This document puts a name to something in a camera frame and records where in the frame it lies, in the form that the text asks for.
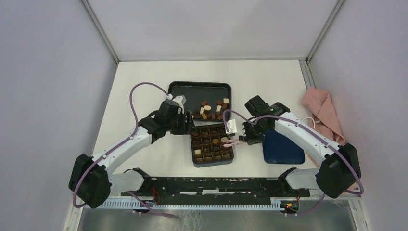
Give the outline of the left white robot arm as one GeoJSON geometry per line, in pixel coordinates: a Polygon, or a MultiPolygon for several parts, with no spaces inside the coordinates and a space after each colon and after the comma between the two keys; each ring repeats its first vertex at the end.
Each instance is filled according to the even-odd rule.
{"type": "Polygon", "coordinates": [[[146,196],[151,183],[141,171],[127,170],[116,174],[115,170],[130,157],[153,144],[167,133],[191,134],[194,131],[191,111],[184,110],[185,96],[165,99],[152,115],[140,120],[133,132],[122,140],[93,156],[81,154],[75,160],[69,189],[73,192],[73,205],[79,208],[77,198],[91,208],[101,206],[108,197],[127,191],[146,196]]]}

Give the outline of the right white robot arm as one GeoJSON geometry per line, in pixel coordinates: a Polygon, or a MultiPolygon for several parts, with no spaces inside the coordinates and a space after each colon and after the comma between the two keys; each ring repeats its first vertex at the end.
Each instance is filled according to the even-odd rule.
{"type": "Polygon", "coordinates": [[[329,140],[301,122],[282,103],[269,105],[257,95],[245,107],[255,119],[243,123],[241,141],[248,145],[261,143],[265,132],[274,130],[306,151],[319,164],[318,168],[292,168],[284,172],[284,180],[278,183],[281,195],[291,196],[297,189],[319,189],[330,198],[337,198],[343,193],[364,193],[358,154],[353,145],[329,140]]]}

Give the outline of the black chocolate tray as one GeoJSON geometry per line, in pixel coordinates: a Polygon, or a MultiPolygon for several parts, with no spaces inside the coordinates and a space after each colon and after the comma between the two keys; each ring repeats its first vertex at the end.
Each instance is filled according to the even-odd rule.
{"type": "Polygon", "coordinates": [[[168,86],[173,96],[184,95],[184,109],[190,110],[196,121],[221,122],[223,111],[231,109],[231,86],[227,83],[174,81],[168,86]],[[211,111],[204,111],[209,105],[211,111]]]}

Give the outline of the blue chocolate box with insert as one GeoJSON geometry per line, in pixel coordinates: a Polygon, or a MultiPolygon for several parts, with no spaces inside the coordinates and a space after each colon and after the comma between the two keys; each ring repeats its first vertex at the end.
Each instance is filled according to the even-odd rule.
{"type": "Polygon", "coordinates": [[[196,127],[190,135],[191,157],[195,167],[210,167],[232,163],[234,152],[225,147],[224,141],[231,136],[226,134],[224,124],[213,124],[196,127]]]}

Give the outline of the blue box lid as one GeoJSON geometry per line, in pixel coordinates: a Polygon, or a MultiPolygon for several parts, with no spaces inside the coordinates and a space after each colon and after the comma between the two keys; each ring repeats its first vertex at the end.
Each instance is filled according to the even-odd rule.
{"type": "Polygon", "coordinates": [[[262,148],[268,164],[300,165],[306,160],[302,148],[274,130],[266,131],[262,148]]]}

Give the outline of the pink tongs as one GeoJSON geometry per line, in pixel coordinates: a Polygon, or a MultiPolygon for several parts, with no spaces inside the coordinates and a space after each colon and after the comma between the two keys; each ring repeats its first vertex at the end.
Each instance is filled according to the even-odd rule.
{"type": "Polygon", "coordinates": [[[241,145],[241,144],[247,144],[247,142],[241,141],[239,139],[225,140],[223,141],[222,146],[229,148],[229,147],[233,147],[233,146],[241,145]]]}

